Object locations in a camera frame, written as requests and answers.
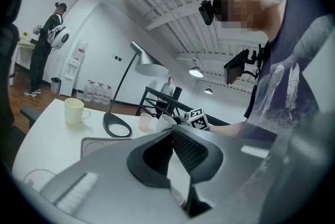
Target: neck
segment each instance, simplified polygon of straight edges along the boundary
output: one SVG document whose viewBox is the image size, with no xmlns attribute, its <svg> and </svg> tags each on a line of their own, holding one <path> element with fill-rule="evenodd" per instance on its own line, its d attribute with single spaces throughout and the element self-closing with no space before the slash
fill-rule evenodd
<svg viewBox="0 0 335 224">
<path fill-rule="evenodd" d="M 261 24 L 257 28 L 257 31 L 264 32 L 270 42 L 276 38 L 279 32 L 284 18 L 285 5 L 286 0 L 282 2 L 269 0 L 264 5 Z"/>
</svg>

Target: table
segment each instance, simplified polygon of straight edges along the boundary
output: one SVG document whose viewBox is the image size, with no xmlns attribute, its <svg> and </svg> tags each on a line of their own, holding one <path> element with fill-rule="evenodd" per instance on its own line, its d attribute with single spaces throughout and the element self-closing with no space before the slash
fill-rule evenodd
<svg viewBox="0 0 335 224">
<path fill-rule="evenodd" d="M 24 139 L 13 166 L 13 176 L 17 180 L 33 181 L 33 188 L 41 191 L 55 175 L 80 160 L 81 141 L 86 137 L 111 138 L 103 127 L 105 112 L 87 109 L 91 115 L 76 126 L 64 120 L 64 102 L 54 99 L 40 115 Z M 138 129 L 139 116 L 115 114 L 132 128 L 131 138 L 155 133 L 157 119 L 153 118 L 149 129 Z M 183 197 L 187 197 L 189 175 L 174 155 L 170 161 L 168 178 Z"/>
<path fill-rule="evenodd" d="M 22 48 L 25 49 L 34 49 L 35 45 L 31 42 L 29 42 L 26 38 L 21 38 L 18 42 L 17 42 L 17 46 L 15 48 L 15 51 L 13 53 L 12 56 L 12 62 L 10 64 L 10 70 L 9 70 L 9 75 L 14 74 L 14 68 L 15 68 L 15 63 L 17 61 L 17 57 L 19 55 L 19 52 L 21 51 Z M 9 85 L 12 86 L 13 85 L 13 78 L 9 78 Z"/>
</svg>

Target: lamp base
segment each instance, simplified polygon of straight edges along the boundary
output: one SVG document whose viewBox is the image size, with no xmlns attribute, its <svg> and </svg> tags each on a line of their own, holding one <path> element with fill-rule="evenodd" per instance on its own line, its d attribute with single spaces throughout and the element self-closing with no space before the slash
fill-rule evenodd
<svg viewBox="0 0 335 224">
<path fill-rule="evenodd" d="M 126 127 L 129 131 L 129 134 L 127 134 L 126 136 L 118 136 L 118 135 L 114 134 L 109 129 L 109 126 L 113 125 L 113 124 L 122 125 L 122 126 Z M 130 126 L 125 121 L 123 121 L 122 119 L 120 119 L 119 117 L 117 117 L 117 116 L 115 116 L 114 114 L 111 114 L 111 113 L 105 113 L 104 119 L 103 119 L 103 126 L 104 126 L 104 129 L 107 132 L 107 134 L 109 134 L 112 138 L 129 138 L 132 134 L 132 130 L 131 130 Z"/>
</svg>

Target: person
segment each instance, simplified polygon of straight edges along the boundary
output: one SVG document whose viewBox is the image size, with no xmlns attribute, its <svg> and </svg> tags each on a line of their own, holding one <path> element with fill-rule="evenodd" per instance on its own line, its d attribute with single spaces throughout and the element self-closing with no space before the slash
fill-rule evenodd
<svg viewBox="0 0 335 224">
<path fill-rule="evenodd" d="M 63 23 L 63 14 L 66 12 L 66 9 L 67 6 L 65 3 L 56 3 L 53 15 L 49 17 L 43 28 L 37 30 L 40 36 L 31 56 L 29 70 L 30 89 L 24 91 L 24 95 L 26 96 L 36 97 L 37 94 L 41 94 L 44 68 L 51 52 L 51 46 L 47 42 L 48 31 Z M 62 22 L 60 22 L 56 14 L 61 16 Z"/>
<path fill-rule="evenodd" d="M 161 93 L 172 96 L 175 90 L 175 86 L 173 85 L 173 77 L 170 76 L 169 79 L 167 80 L 167 83 L 165 83 L 161 89 Z M 156 102 L 156 105 L 162 109 L 165 109 L 166 107 L 166 102 L 163 101 L 162 99 L 158 98 L 158 101 Z M 158 109 L 156 109 L 157 113 L 157 118 L 159 119 L 161 117 L 162 112 Z"/>
<path fill-rule="evenodd" d="M 214 0 L 218 21 L 262 31 L 268 42 L 246 121 L 209 131 L 273 143 L 314 116 L 318 103 L 307 83 L 306 67 L 321 49 L 335 22 L 324 0 Z"/>
</svg>

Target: mug handle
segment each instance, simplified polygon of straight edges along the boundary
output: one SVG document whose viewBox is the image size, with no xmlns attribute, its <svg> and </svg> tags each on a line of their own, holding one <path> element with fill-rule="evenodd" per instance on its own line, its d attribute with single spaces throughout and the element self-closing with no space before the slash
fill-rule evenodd
<svg viewBox="0 0 335 224">
<path fill-rule="evenodd" d="M 89 110 L 84 110 L 85 112 L 87 112 L 88 113 L 88 115 L 87 116 L 85 116 L 85 117 L 83 117 L 82 118 L 82 120 L 85 120 L 85 119 L 87 119 L 90 115 L 91 115 L 91 112 L 89 111 Z"/>
</svg>

